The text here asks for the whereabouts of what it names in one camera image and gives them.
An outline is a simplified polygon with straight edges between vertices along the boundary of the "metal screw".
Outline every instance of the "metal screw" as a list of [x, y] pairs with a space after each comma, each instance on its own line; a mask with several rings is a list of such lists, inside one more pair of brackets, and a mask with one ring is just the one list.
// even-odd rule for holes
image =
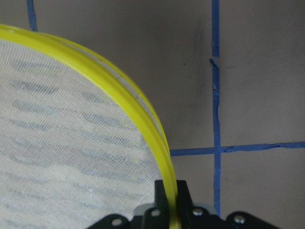
[[246, 219], [241, 215], [237, 215], [234, 217], [234, 221], [235, 223], [244, 224], [246, 222]]
[[159, 209], [155, 209], [155, 210], [151, 211], [152, 217], [159, 216], [160, 214], [161, 214], [161, 211]]
[[194, 216], [202, 216], [203, 215], [202, 208], [194, 208], [193, 209], [193, 214], [194, 214]]
[[122, 224], [122, 220], [121, 219], [114, 219], [111, 224], [115, 227], [115, 226], [119, 226]]

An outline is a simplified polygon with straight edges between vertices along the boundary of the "yellow rim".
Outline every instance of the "yellow rim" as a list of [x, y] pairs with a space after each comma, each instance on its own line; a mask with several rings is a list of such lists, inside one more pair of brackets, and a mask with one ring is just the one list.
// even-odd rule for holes
[[78, 43], [74, 43], [72, 41], [69, 41], [67, 39], [64, 39], [62, 37], [57, 37], [57, 36], [54, 36], [54, 35], [51, 35], [51, 34], [47, 34], [47, 33], [39, 33], [39, 34], [42, 34], [42, 35], [45, 35], [47, 37], [50, 37], [50, 38], [53, 38], [57, 41], [60, 41], [60, 42], [64, 42], [64, 43], [67, 43], [67, 44], [70, 44], [72, 46], [75, 46], [76, 48], [79, 48], [79, 49], [82, 49], [86, 52], [88, 52], [89, 54], [95, 56], [96, 58], [98, 58], [99, 60], [103, 61], [104, 63], [108, 64], [110, 67], [112, 67], [117, 73], [119, 73], [135, 90], [136, 92], [142, 97], [142, 99], [145, 101], [145, 103], [147, 104], [149, 110], [151, 111], [153, 117], [155, 118], [155, 120], [157, 121], [157, 124], [161, 130], [161, 134], [162, 134], [162, 138], [163, 138], [163, 141], [164, 141], [164, 144], [165, 146], [167, 147], [167, 150], [168, 150], [168, 153], [170, 152], [169, 150], [169, 147], [168, 147], [168, 142], [167, 142], [167, 139], [166, 139], [166, 136], [165, 136], [165, 132], [164, 132], [164, 129], [161, 125], [161, 122], [159, 120], [159, 117], [156, 113], [156, 111], [154, 110], [152, 104], [149, 102], [148, 98], [146, 97], [146, 95], [143, 93], [143, 91], [138, 87], [138, 85], [131, 79], [127, 76], [127, 74], [125, 74], [121, 69], [119, 69], [117, 66], [115, 66], [113, 63], [111, 63], [110, 61], [108, 61], [107, 59], [105, 59], [104, 57], [102, 57], [101, 55], [97, 54], [96, 52], [93, 52], [92, 50], [78, 44]]
[[[177, 184], [168, 146], [166, 141], [164, 141], [164, 132], [162, 131], [163, 137], [160, 136], [159, 131], [149, 115], [130, 94], [130, 92], [100, 64], [92, 61], [90, 57], [84, 55], [80, 51], [58, 42], [58, 39], [55, 39], [54, 37], [0, 24], [0, 39], [27, 46], [71, 67], [106, 92], [108, 96], [122, 108], [122, 110], [131, 118], [136, 127], [140, 130], [154, 154], [162, 175], [166, 196], [169, 202], [170, 228], [177, 228]], [[101, 58], [101, 56], [92, 51], [90, 51], [90, 53]], [[113, 64], [104, 58], [101, 59], [122, 74], [122, 76], [124, 76], [131, 85], [135, 86], [135, 83]], [[135, 86], [135, 89], [141, 94], [143, 99], [148, 102], [147, 98], [137, 86]], [[154, 117], [157, 117], [150, 103], [148, 103], [148, 105], [154, 114]]]

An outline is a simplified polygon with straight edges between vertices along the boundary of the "black clamp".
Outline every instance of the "black clamp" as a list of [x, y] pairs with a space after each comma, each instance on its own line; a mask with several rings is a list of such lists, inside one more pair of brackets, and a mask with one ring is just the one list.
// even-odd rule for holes
[[[193, 204], [186, 181], [178, 180], [177, 212], [182, 229], [279, 229], [245, 212], [234, 212], [226, 221], [207, 206]], [[163, 182], [155, 181], [155, 203], [131, 221], [118, 214], [104, 217], [88, 229], [168, 229], [169, 210]]]

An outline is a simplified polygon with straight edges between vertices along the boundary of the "blue tape line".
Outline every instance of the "blue tape line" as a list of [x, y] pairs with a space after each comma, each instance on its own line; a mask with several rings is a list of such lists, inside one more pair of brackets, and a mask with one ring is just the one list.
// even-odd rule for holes
[[[212, 0], [212, 54], [219, 58], [219, 0]], [[220, 216], [221, 140], [218, 107], [220, 101], [219, 67], [212, 58], [213, 71], [213, 133], [214, 133], [214, 207]]]
[[236, 151], [259, 151], [259, 150], [266, 150], [273, 148], [290, 148], [290, 149], [305, 148], [305, 142], [226, 146], [226, 147], [222, 147], [222, 152], [231, 153]]
[[28, 7], [28, 17], [29, 17], [30, 29], [33, 31], [37, 31], [36, 14], [34, 11], [33, 0], [27, 0], [27, 7]]
[[213, 153], [214, 153], [214, 148], [174, 149], [174, 150], [171, 150], [171, 156], [206, 155], [206, 154], [213, 154]]
[[[236, 151], [261, 151], [273, 148], [305, 148], [305, 142], [289, 142], [289, 143], [275, 143], [275, 144], [254, 144], [254, 145], [240, 145], [240, 146], [223, 146], [222, 153], [233, 153]], [[214, 148], [196, 148], [196, 149], [175, 149], [171, 150], [171, 156], [187, 156], [187, 155], [208, 155], [213, 154]]]
[[219, 57], [219, 0], [212, 0], [212, 55]]

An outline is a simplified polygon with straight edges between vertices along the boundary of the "white mesh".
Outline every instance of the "white mesh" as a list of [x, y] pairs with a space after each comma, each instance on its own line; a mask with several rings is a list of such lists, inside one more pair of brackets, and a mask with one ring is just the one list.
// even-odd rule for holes
[[66, 65], [0, 40], [0, 228], [132, 217], [161, 179], [126, 113]]
[[161, 134], [161, 129], [158, 125], [158, 122], [154, 118], [151, 110], [147, 106], [146, 102], [143, 100], [141, 95], [134, 89], [132, 85], [128, 83], [128, 81], [122, 77], [116, 70], [114, 70], [111, 66], [109, 66], [107, 63], [103, 62], [102, 60], [98, 59], [97, 57], [93, 56], [92, 54], [88, 53], [84, 49], [80, 49], [78, 47], [75, 47], [74, 45], [71, 45], [69, 43], [61, 41], [61, 43], [68, 45], [69, 47], [76, 49], [82, 53], [84, 53], [86, 56], [90, 57], [93, 61], [99, 63], [101, 66], [103, 66], [108, 72], [110, 72], [116, 79], [120, 81], [122, 85], [125, 86], [125, 88], [131, 93], [131, 95], [139, 102], [139, 104], [143, 107], [143, 109], [146, 111], [146, 113], [149, 115], [151, 120], [153, 121], [154, 125], [156, 128], [159, 130], [159, 133]]

